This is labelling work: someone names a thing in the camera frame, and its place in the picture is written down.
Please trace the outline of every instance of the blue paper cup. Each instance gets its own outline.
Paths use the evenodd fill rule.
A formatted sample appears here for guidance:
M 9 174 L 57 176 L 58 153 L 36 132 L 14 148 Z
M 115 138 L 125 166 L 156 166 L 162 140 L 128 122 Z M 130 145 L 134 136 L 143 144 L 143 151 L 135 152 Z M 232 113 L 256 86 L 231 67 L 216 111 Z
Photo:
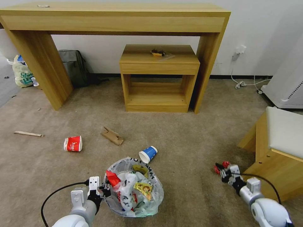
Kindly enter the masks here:
M 139 157 L 141 158 L 141 160 L 144 163 L 148 164 L 157 153 L 158 153 L 158 150 L 154 146 L 150 146 L 150 147 L 144 149 L 143 151 L 140 151 Z

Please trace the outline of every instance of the beige carpet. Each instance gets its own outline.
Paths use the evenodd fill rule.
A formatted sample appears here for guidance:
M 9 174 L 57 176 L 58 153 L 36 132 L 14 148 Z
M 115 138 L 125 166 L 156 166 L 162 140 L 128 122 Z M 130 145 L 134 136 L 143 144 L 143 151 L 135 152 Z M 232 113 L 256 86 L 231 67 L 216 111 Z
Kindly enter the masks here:
M 0 108 L 0 225 L 43 226 L 40 207 L 51 192 L 89 176 L 103 178 L 115 161 L 138 158 L 139 151 L 153 145 L 159 153 L 150 166 L 165 192 L 159 213 L 122 218 L 103 203 L 93 226 L 258 226 L 234 189 L 212 171 L 223 160 L 242 171 L 254 162 L 253 154 L 236 145 L 268 103 L 253 86 L 235 90 L 234 85 L 210 80 L 197 115 L 125 112 L 119 79 L 75 90 L 59 111 L 41 90 L 22 89 Z M 102 137 L 102 125 L 120 133 L 124 143 L 117 146 Z M 16 130 L 45 137 L 13 134 Z M 64 139 L 77 135 L 83 137 L 83 151 L 63 151 Z M 50 226 L 69 213 L 71 189 L 46 204 Z M 303 197 L 284 205 L 296 226 L 302 226 Z

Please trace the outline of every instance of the power cord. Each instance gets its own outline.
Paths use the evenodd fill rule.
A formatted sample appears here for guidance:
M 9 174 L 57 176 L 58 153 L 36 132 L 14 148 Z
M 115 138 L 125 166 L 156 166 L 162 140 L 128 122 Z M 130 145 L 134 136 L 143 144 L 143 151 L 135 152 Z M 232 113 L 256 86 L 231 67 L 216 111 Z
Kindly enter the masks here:
M 231 76 L 231 79 L 236 83 L 235 89 L 237 89 L 237 90 L 240 89 L 240 87 L 245 87 L 245 86 L 254 85 L 254 86 L 256 87 L 257 91 L 260 92 L 260 90 L 257 88 L 256 85 L 259 84 L 259 83 L 262 83 L 262 82 L 264 82 L 264 81 L 271 80 L 271 79 L 265 79 L 265 80 L 262 80 L 262 81 L 259 81 L 259 82 L 255 83 L 255 77 L 256 77 L 256 76 L 254 75 L 254 76 L 253 76 L 253 84 L 246 84 L 243 80 L 240 81 L 240 82 L 237 82 L 237 81 L 233 78 L 233 71 L 234 71 L 234 69 L 232 69 L 230 76 Z
M 259 175 L 255 175 L 255 174 L 248 174 L 248 173 L 233 173 L 233 174 L 236 174 L 236 175 L 243 175 L 243 176 L 257 177 L 257 178 L 260 178 L 260 179 L 266 181 L 266 182 L 267 182 L 268 184 L 270 184 L 270 186 L 274 189 L 274 191 L 275 191 L 275 193 L 276 193 L 276 195 L 277 195 L 279 204 L 282 204 L 277 189 L 274 187 L 274 185 L 273 185 L 269 180 L 267 180 L 267 179 L 265 179 L 264 177 L 261 177 L 261 176 L 259 176 Z
M 86 180 L 86 181 L 84 181 L 84 182 L 72 183 L 72 184 L 63 186 L 63 187 L 57 189 L 56 191 L 52 192 L 52 193 L 44 200 L 44 202 L 43 202 L 43 204 L 42 204 L 42 206 L 41 206 L 41 217 L 42 217 L 43 223 L 44 223 L 44 225 L 45 225 L 46 227 L 48 227 L 48 224 L 47 224 L 47 222 L 46 222 L 46 220 L 45 220 L 45 217 L 44 217 L 44 214 L 43 214 L 43 209 L 44 209 L 45 203 L 48 201 L 48 199 L 49 199 L 53 194 L 55 194 L 56 192 L 58 192 L 58 191 L 60 191 L 60 190 L 62 190 L 62 189 L 64 189 L 64 188 L 68 188 L 68 187 L 71 187 L 71 186 L 74 186 L 74 185 L 79 185 L 79 184 L 85 184 L 86 186 L 88 186 L 88 185 L 89 185 L 89 180 Z

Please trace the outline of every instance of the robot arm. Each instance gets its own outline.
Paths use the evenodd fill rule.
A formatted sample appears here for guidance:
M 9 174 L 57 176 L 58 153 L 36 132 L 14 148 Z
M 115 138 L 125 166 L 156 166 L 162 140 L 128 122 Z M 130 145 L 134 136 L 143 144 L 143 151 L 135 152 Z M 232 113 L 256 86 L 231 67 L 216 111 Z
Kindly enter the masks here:
M 264 198 L 259 179 L 253 177 L 245 182 L 238 165 L 224 168 L 216 163 L 216 166 L 220 170 L 222 182 L 235 188 L 236 193 L 249 205 L 260 227 L 294 227 L 285 207 L 275 200 Z
M 73 208 L 69 215 L 60 218 L 53 227 L 91 227 L 104 197 L 109 196 L 109 185 L 100 186 L 100 177 L 89 178 L 87 187 L 71 191 Z

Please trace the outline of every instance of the black cable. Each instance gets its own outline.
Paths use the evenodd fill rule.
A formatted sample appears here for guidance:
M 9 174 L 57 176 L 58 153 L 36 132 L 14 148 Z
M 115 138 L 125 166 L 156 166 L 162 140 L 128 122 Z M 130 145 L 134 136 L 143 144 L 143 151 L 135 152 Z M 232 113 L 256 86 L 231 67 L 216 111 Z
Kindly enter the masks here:
M 281 203 L 281 199 L 280 199 L 280 196 L 279 196 L 279 193 L 277 191 L 277 189 L 274 187 L 274 185 L 267 179 L 265 179 L 264 177 L 261 177 L 259 175 L 255 175 L 255 174 L 248 174 L 248 173 L 233 173 L 233 174 L 237 174 L 237 175 L 243 175 L 243 176 L 251 176 L 251 177 L 257 177 L 257 178 L 260 178 L 262 180 L 265 180 L 267 183 L 270 184 L 270 186 L 274 189 L 276 195 L 277 195 L 277 198 L 278 198 L 278 201 L 279 201 L 279 204 L 282 204 Z
M 84 182 L 78 182 L 78 183 L 73 183 L 73 184 L 69 184 L 69 185 L 63 186 L 63 187 L 57 189 L 56 191 L 54 191 L 53 193 L 51 193 L 51 194 L 44 200 L 44 202 L 43 202 L 43 204 L 42 204 L 42 206 L 41 206 L 41 217 L 42 217 L 42 220 L 43 220 L 44 225 L 45 225 L 46 227 L 48 227 L 48 224 L 47 224 L 47 222 L 46 222 L 46 220 L 45 220 L 45 217 L 44 217 L 44 214 L 43 214 L 43 209 L 44 209 L 45 203 L 46 203 L 46 202 L 48 201 L 48 199 L 49 199 L 53 194 L 55 194 L 56 192 L 58 192 L 58 191 L 60 191 L 60 190 L 62 190 L 62 189 L 64 189 L 64 188 L 68 188 L 68 187 L 70 187 L 70 186 L 74 186 L 74 185 L 78 185 L 78 184 L 85 184 L 85 185 L 88 186 L 89 180 L 86 180 L 86 181 L 84 181 Z

